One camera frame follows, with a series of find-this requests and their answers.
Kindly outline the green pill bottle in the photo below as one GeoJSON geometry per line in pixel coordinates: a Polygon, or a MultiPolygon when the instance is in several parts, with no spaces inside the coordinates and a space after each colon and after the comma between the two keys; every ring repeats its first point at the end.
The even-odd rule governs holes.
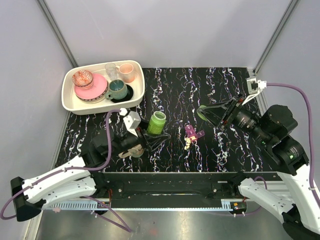
{"type": "Polygon", "coordinates": [[[166,123],[166,115],[161,111],[155,111],[148,123],[147,133],[160,135],[166,123]]]}

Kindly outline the pink weekly pill organizer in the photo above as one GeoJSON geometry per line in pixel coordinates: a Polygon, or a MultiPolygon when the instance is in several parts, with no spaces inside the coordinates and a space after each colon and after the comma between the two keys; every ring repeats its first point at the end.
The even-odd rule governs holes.
{"type": "Polygon", "coordinates": [[[196,132],[192,125],[187,125],[185,127],[185,131],[186,131],[187,137],[191,142],[195,142],[199,138],[202,138],[205,136],[205,132],[203,130],[196,132]]]}

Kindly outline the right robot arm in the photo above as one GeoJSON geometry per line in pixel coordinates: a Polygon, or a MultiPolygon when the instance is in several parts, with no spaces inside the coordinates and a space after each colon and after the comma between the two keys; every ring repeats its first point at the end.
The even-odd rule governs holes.
{"type": "Polygon", "coordinates": [[[285,183],[292,201],[260,187],[252,178],[239,173],[233,177],[227,192],[232,198],[248,198],[274,217],[294,240],[320,238],[320,206],[313,194],[315,183],[310,178],[311,162],[302,145],[290,136],[298,125],[284,105],[272,105],[259,116],[247,110],[244,98],[200,106],[197,114],[215,128],[230,125],[248,133],[258,143],[263,158],[285,183]]]}

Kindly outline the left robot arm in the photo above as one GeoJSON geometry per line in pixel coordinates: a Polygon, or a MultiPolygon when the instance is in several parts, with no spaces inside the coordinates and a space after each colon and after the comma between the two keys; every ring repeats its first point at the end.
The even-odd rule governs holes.
{"type": "Polygon", "coordinates": [[[29,179],[15,177],[10,181],[11,199],[18,222],[30,220],[48,207],[86,196],[103,198],[108,193],[106,179],[102,174],[112,157],[122,159],[144,151],[153,152],[171,136],[167,133],[149,134],[138,127],[115,135],[109,128],[102,129],[82,154],[67,163],[40,176],[29,179]]]}

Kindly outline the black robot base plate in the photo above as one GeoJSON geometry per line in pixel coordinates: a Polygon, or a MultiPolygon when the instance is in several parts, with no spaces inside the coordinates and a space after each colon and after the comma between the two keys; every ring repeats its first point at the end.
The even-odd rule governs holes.
{"type": "Polygon", "coordinates": [[[111,199],[116,209],[214,208],[222,199],[239,199],[244,173],[108,172],[100,173],[95,199],[111,199]]]}

